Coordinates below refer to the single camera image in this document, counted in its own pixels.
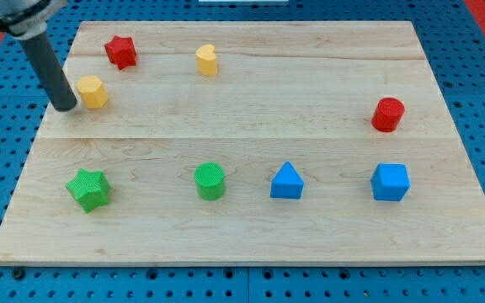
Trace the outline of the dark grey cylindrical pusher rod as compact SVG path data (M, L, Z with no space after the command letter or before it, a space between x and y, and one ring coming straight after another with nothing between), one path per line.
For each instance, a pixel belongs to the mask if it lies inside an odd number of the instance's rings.
M46 32L21 40L27 56L52 107L59 112L74 109L77 99Z

